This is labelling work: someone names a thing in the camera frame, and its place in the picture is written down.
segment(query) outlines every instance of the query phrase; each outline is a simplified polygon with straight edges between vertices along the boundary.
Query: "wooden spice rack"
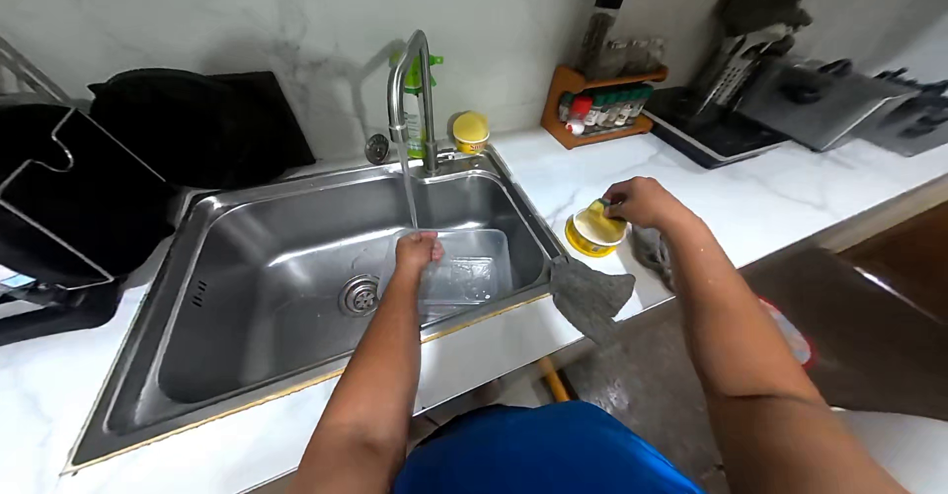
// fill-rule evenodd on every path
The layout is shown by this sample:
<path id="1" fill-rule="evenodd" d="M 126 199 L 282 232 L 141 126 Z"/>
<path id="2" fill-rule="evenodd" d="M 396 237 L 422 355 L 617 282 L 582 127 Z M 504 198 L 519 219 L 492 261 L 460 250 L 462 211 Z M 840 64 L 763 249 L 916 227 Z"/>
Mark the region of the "wooden spice rack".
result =
<path id="1" fill-rule="evenodd" d="M 550 81 L 550 92 L 546 96 L 546 105 L 543 107 L 543 116 L 540 117 L 539 124 L 550 132 L 567 150 L 572 150 L 576 146 L 584 144 L 593 144 L 613 138 L 628 137 L 630 135 L 639 135 L 648 133 L 652 128 L 652 121 L 647 116 L 639 114 L 631 126 L 625 126 L 621 130 L 609 133 L 599 133 L 589 137 L 575 137 L 566 129 L 566 125 L 559 121 L 559 98 L 564 92 L 579 94 L 586 89 L 594 87 L 608 87 L 612 85 L 624 85 L 626 83 L 638 83 L 641 81 L 664 81 L 669 76 L 669 68 L 662 68 L 650 74 L 641 74 L 639 76 L 611 77 L 609 79 L 586 80 L 586 77 L 576 72 L 573 68 L 560 64 L 553 72 L 553 79 Z"/>

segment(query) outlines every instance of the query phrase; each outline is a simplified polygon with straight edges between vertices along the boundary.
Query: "faucet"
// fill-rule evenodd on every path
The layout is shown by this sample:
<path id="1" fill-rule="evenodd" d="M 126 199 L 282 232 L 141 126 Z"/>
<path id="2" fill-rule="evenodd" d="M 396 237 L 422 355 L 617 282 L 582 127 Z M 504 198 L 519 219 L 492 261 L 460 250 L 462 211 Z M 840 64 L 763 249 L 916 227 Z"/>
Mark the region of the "faucet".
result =
<path id="1" fill-rule="evenodd" d="M 398 63 L 389 73 L 389 133 L 392 141 L 407 148 L 408 125 L 402 109 L 402 95 L 405 93 L 405 76 L 411 67 L 411 61 L 419 58 L 421 64 L 421 92 L 425 100 L 422 112 L 425 114 L 425 132 L 422 135 L 425 148 L 425 172 L 434 175 L 438 172 L 438 146 L 434 139 L 434 110 L 432 110 L 432 63 L 428 52 L 428 37 L 421 29 L 416 29 L 409 37 L 405 51 Z"/>

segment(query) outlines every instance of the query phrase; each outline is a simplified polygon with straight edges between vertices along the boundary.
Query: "blue shirt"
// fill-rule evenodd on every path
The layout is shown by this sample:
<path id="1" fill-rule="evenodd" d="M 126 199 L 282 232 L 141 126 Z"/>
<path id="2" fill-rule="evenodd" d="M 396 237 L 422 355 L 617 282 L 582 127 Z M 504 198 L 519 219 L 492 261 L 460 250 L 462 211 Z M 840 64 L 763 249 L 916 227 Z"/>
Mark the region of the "blue shirt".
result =
<path id="1" fill-rule="evenodd" d="M 411 452 L 395 494 L 701 493 L 668 459 L 599 407 L 491 407 L 439 428 Z"/>

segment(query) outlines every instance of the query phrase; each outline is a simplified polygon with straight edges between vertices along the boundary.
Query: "stainless steel sink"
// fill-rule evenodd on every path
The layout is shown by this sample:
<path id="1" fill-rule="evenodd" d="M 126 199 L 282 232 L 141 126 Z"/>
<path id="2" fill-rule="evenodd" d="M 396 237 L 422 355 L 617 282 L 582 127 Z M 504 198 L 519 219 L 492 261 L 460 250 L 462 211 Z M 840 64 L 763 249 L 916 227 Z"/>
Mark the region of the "stainless steel sink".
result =
<path id="1" fill-rule="evenodd" d="M 412 168 L 424 228 L 497 228 L 514 291 L 421 315 L 429 339 L 548 293 L 561 247 L 491 151 Z M 193 199 L 72 459 L 98 460 L 337 374 L 374 311 L 391 234 L 410 227 L 397 164 Z"/>

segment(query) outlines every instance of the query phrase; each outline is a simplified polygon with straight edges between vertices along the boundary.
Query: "drain strainer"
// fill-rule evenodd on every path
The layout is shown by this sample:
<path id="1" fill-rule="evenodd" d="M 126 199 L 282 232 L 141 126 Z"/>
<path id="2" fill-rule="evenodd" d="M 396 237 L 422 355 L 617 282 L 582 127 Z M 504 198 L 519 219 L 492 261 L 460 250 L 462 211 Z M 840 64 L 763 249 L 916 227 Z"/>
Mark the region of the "drain strainer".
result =
<path id="1" fill-rule="evenodd" d="M 362 274 L 342 285 L 339 292 L 339 309 L 343 314 L 353 317 L 371 315 L 378 307 L 378 278 Z"/>

